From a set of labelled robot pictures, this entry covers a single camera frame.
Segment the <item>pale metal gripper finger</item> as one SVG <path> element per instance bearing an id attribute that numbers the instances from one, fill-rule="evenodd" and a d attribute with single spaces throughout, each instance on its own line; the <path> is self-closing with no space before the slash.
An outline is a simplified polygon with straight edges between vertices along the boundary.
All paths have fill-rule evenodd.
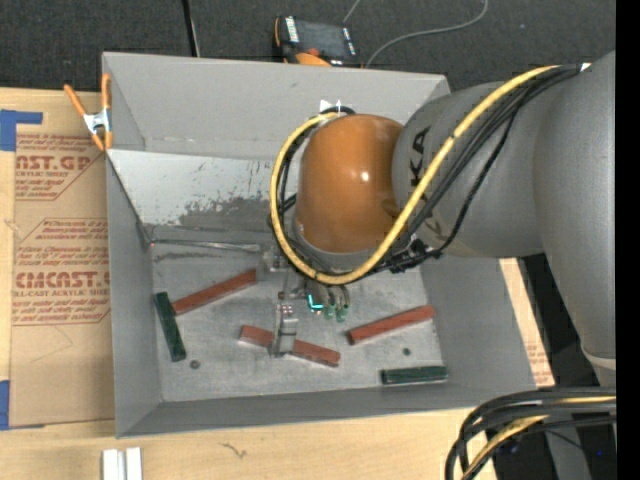
<path id="1" fill-rule="evenodd" d="M 276 297 L 286 299 L 290 278 L 288 260 L 277 251 L 265 251 L 258 264 L 258 281 L 276 288 Z"/>
<path id="2" fill-rule="evenodd" d="M 299 318 L 290 303 L 279 303 L 275 310 L 274 333 L 271 343 L 271 356 L 282 357 L 293 351 Z"/>

